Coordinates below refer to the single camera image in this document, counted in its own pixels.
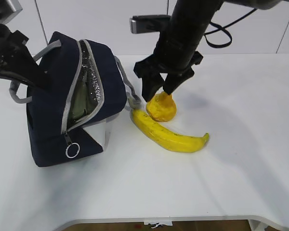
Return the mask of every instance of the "zipper pull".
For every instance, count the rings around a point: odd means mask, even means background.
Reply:
[[[69,146],[71,145],[73,142],[70,138],[70,136],[68,135],[67,131],[64,133],[64,139],[66,140],[66,144]]]
[[[80,145],[78,143],[73,143],[70,136],[68,135],[67,132],[65,132],[64,134],[64,138],[66,140],[66,144],[67,144],[67,147],[66,147],[66,156],[67,158],[69,159],[73,159],[75,158],[78,154],[79,154],[79,151],[80,151]],[[77,151],[76,151],[76,154],[73,155],[73,156],[70,156],[69,153],[68,153],[68,149],[72,146],[72,145],[76,145],[77,146]]]

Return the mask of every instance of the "zipper ring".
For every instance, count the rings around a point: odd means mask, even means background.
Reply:
[[[72,145],[76,145],[76,146],[78,147],[78,150],[77,150],[77,152],[76,152],[76,154],[75,154],[74,156],[70,156],[70,155],[68,154],[68,149],[69,149],[70,146],[72,146]],[[69,146],[67,146],[67,148],[66,148],[66,156],[67,156],[67,158],[69,158],[69,159],[73,159],[73,158],[75,158],[76,156],[78,156],[79,151],[80,151],[80,146],[79,146],[79,144],[78,144],[78,143],[71,143],[71,144],[70,144]]]

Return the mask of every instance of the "banana tip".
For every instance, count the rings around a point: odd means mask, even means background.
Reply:
[[[210,139],[210,135],[209,133],[206,133],[204,136],[203,136],[203,140],[204,140],[204,143],[207,143]]]

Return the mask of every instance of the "silver zipper trim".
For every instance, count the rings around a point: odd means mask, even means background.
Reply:
[[[68,113],[69,113],[69,109],[71,107],[71,101],[72,101],[72,96],[74,93],[74,89],[77,83],[77,79],[80,73],[80,69],[81,69],[81,62],[82,62],[82,54],[81,54],[81,48],[80,48],[80,44],[77,41],[77,45],[78,45],[78,49],[79,49],[79,62],[78,62],[78,66],[77,66],[77,70],[73,79],[73,82],[71,84],[71,87],[69,89],[67,98],[66,98],[66,105],[64,107],[64,111],[63,111],[63,116],[62,116],[62,124],[61,124],[61,134],[64,134],[66,132],[66,128],[67,128],[67,119],[68,119]]]
[[[88,43],[87,40],[82,39],[81,41],[84,41],[84,43],[86,44],[86,47],[87,47],[87,49],[89,51],[89,54],[90,54],[90,57],[91,57],[93,69],[95,71],[97,81],[98,81],[98,83],[100,85],[101,102],[97,105],[97,107],[93,110],[93,112],[91,114],[85,116],[83,119],[81,119],[79,121],[79,123],[75,124],[74,126],[70,127],[69,129],[66,129],[67,128],[68,113],[69,113],[69,110],[70,110],[70,107],[71,107],[72,96],[73,96],[73,93],[74,93],[74,90],[75,90],[75,87],[76,87],[77,79],[79,77],[80,68],[81,68],[81,64],[82,64],[81,47],[80,47],[80,43],[77,41],[77,45],[78,45],[78,48],[79,48],[79,63],[78,63],[78,67],[77,67],[77,72],[76,72],[76,74],[74,76],[74,80],[73,80],[73,83],[72,83],[71,88],[70,88],[70,92],[68,93],[68,96],[67,96],[67,99],[66,99],[66,106],[65,106],[65,109],[64,109],[64,112],[63,112],[63,118],[62,118],[61,134],[65,133],[67,131],[70,131],[72,129],[75,129],[75,128],[87,123],[90,119],[92,119],[100,111],[100,109],[102,108],[102,106],[104,104],[104,101],[105,101],[104,89],[103,89],[101,77],[100,77],[100,74],[99,74],[98,69],[97,69],[97,65],[96,65],[96,62],[95,62],[95,58],[94,58],[91,46],[90,46],[90,44]]]

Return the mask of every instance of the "yellow object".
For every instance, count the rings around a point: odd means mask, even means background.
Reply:
[[[202,149],[209,140],[209,134],[203,137],[183,136],[174,133],[155,122],[140,109],[132,109],[131,118],[134,124],[150,139],[163,148],[181,153],[193,153]]]
[[[174,118],[177,107],[171,95],[166,92],[156,94],[146,105],[146,111],[152,119],[158,122],[167,122]]]

